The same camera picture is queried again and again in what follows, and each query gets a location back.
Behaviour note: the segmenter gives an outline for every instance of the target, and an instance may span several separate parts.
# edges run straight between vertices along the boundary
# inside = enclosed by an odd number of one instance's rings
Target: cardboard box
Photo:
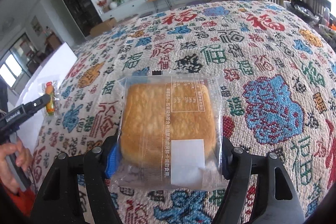
[[[116,23],[117,21],[114,17],[110,18],[98,24],[97,26],[94,26],[90,31],[90,35],[92,37],[97,37],[98,35],[101,35],[103,32],[110,31],[116,25]]]

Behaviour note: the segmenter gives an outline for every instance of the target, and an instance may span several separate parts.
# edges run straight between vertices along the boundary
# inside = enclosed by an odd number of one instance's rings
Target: screw
[[[237,154],[241,154],[241,153],[243,153],[244,150],[241,147],[237,146],[233,149],[233,151],[236,152]]]
[[[92,152],[95,153],[95,154],[98,154],[101,152],[101,147],[100,146],[96,146],[92,149]]]
[[[65,154],[65,153],[59,153],[58,154],[58,156],[57,156],[57,158],[59,158],[60,160],[62,160],[62,159],[65,159],[65,157],[67,156],[67,154]]]
[[[278,158],[278,155],[277,154],[275,154],[275,153],[273,153],[273,152],[271,152],[271,153],[269,153],[269,157],[271,158],[271,159],[276,159],[276,158]]]

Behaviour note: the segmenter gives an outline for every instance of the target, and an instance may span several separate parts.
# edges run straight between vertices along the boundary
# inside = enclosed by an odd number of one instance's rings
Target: nutrition label
[[[205,111],[203,93],[206,89],[204,80],[199,78],[171,81],[171,112]]]

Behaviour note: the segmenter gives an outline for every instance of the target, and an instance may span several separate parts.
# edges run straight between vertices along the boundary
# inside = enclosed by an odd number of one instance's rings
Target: packaged bread
[[[121,171],[112,181],[149,190],[209,190],[219,185],[222,98],[218,77],[158,75],[128,80],[118,136]],[[217,181],[204,185],[209,179]]]
[[[38,93],[40,96],[48,94],[50,96],[50,101],[46,104],[45,107],[45,116],[46,118],[52,118],[54,116],[60,115],[60,93],[58,90],[58,76],[49,76],[45,78],[40,78],[38,82]]]

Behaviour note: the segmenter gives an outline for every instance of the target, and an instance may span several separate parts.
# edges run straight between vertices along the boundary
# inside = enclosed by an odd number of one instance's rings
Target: patterned bedspread
[[[60,152],[85,153],[118,130],[120,75],[179,70],[223,75],[223,135],[249,153],[281,158],[309,216],[336,180],[336,54],[283,7],[228,1],[155,14],[91,40],[62,84],[62,116],[45,122],[34,152],[39,187]],[[92,222],[84,177],[78,177]],[[256,178],[242,220],[253,205]],[[224,190],[140,191],[114,187],[127,224],[210,223]]]

